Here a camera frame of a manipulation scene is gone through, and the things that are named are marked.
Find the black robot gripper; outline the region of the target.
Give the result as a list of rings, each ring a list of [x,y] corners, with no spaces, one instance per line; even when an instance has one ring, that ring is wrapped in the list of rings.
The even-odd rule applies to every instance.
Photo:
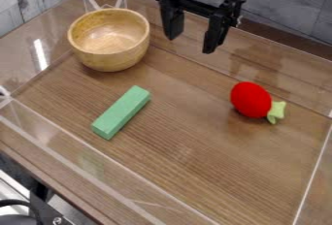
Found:
[[[208,54],[223,43],[228,25],[237,27],[241,20],[241,8],[246,0],[158,0],[160,8],[164,36],[174,40],[184,30],[184,12],[199,16],[211,16],[204,32],[202,52]],[[212,15],[218,9],[224,9],[230,17]]]

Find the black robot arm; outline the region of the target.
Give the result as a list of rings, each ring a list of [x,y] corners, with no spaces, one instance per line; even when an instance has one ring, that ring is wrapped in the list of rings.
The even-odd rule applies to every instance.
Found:
[[[241,8],[246,0],[158,0],[163,33],[174,40],[184,31],[184,12],[208,19],[203,35],[202,52],[210,54],[224,42],[228,29],[241,20]]]

